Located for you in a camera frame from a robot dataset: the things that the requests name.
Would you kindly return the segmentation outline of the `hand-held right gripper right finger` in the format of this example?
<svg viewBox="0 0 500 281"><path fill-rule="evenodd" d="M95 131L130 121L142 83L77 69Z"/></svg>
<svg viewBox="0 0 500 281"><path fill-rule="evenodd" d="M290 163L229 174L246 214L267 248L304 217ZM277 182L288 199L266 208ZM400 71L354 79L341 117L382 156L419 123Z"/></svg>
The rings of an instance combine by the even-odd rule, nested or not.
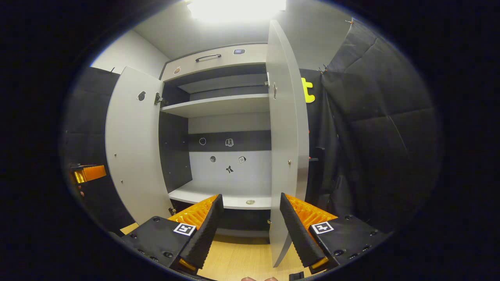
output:
<svg viewBox="0 0 500 281"><path fill-rule="evenodd" d="M352 263L390 236L353 215L338 217L285 193L280 211L302 265L312 274Z"/></svg>

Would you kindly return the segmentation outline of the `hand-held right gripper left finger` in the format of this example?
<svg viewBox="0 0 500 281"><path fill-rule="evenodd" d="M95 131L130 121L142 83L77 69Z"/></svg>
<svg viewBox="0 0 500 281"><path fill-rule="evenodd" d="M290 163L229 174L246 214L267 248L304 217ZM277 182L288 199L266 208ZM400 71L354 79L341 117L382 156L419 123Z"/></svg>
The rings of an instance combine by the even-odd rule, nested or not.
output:
<svg viewBox="0 0 500 281"><path fill-rule="evenodd" d="M161 267L196 274L205 264L223 211L223 196L216 194L167 219L153 216L120 242Z"/></svg>

